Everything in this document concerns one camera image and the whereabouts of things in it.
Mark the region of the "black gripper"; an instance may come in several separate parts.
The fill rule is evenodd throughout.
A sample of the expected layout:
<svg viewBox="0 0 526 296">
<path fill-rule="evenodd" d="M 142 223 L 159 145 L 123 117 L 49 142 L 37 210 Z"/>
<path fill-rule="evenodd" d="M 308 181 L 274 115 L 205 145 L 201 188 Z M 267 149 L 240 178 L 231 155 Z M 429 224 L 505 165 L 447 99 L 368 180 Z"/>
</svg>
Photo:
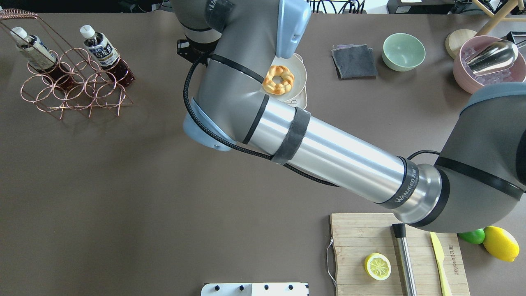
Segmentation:
<svg viewBox="0 0 526 296">
<path fill-rule="evenodd" d="M 197 58 L 208 53 L 207 58 L 201 62 L 208 65 L 209 56 L 216 49 L 216 41 L 211 43 L 199 43 L 191 39 L 179 39 L 177 41 L 177 54 L 189 62 L 195 62 Z"/>
</svg>

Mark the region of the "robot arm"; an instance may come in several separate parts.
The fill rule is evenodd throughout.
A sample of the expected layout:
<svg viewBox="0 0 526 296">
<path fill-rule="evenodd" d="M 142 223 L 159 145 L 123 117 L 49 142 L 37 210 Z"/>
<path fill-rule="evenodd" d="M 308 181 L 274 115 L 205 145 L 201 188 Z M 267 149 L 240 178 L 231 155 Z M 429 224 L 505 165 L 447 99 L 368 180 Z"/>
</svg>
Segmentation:
<svg viewBox="0 0 526 296">
<path fill-rule="evenodd" d="M 276 57 L 295 52 L 304 0 L 173 0 L 189 47 L 208 62 L 197 96 L 183 90 L 184 131 L 319 183 L 343 187 L 402 223 L 462 233 L 500 221 L 525 194 L 525 83 L 485 86 L 462 109 L 434 165 L 416 165 L 260 92 Z"/>
</svg>

